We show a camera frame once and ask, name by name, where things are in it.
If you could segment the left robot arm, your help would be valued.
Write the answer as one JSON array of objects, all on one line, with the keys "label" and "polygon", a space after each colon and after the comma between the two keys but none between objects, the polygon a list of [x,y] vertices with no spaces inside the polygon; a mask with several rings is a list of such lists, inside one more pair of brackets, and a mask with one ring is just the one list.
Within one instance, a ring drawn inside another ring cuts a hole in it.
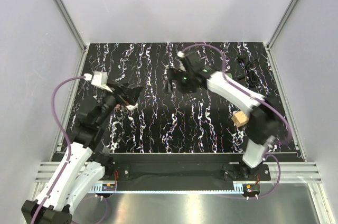
[{"label": "left robot arm", "polygon": [[91,187],[113,176],[112,156],[95,153],[105,132],[103,124],[117,105],[135,109],[143,87],[109,83],[103,89],[100,101],[94,100],[89,110],[77,114],[73,138],[65,136],[67,150],[47,185],[34,200],[23,203],[21,212],[27,223],[71,223]]}]

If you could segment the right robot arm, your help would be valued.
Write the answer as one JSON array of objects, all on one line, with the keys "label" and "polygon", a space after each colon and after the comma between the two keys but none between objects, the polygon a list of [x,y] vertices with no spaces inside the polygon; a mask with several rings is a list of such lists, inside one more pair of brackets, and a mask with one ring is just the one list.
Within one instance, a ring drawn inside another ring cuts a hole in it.
[{"label": "right robot arm", "polygon": [[167,70],[166,91],[172,91],[172,83],[183,94],[197,92],[204,88],[213,92],[240,109],[248,118],[246,134],[248,143],[242,157],[240,174],[251,180],[259,173],[267,145],[275,139],[280,123],[289,128],[286,118],[274,107],[267,97],[249,90],[228,77],[223,71],[204,65],[194,53],[178,52],[179,67]]}]

